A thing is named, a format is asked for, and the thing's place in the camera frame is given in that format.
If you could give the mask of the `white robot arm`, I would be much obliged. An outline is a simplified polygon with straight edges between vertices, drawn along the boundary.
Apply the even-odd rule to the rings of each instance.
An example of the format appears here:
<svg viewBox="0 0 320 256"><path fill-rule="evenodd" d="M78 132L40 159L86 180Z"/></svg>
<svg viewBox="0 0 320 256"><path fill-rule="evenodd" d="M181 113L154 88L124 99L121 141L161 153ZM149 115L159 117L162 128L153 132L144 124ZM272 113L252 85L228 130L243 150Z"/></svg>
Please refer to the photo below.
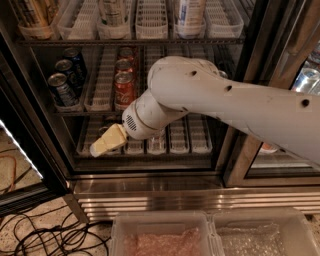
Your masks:
<svg viewBox="0 0 320 256"><path fill-rule="evenodd" d="M320 97L235 82L207 60L168 56L148 72L148 89L90 146L98 157L132 137L144 140L189 113L218 119L262 142L320 165Z"/></svg>

